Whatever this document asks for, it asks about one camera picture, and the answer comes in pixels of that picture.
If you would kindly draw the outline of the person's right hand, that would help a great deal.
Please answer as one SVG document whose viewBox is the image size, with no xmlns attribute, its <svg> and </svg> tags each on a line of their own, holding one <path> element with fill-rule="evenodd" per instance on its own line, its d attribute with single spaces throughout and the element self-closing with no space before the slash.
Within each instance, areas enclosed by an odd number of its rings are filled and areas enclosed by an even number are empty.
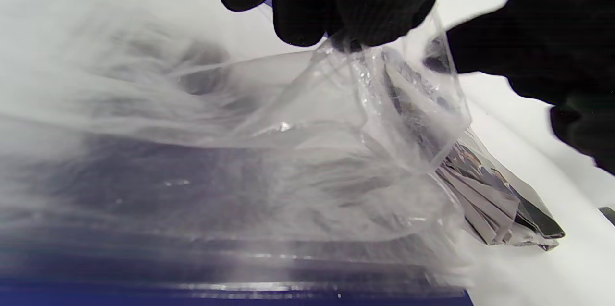
<svg viewBox="0 0 615 306">
<path fill-rule="evenodd" d="M 550 104 L 554 135 L 614 173 L 614 0 L 507 0 L 447 35 L 457 72 Z"/>
</svg>

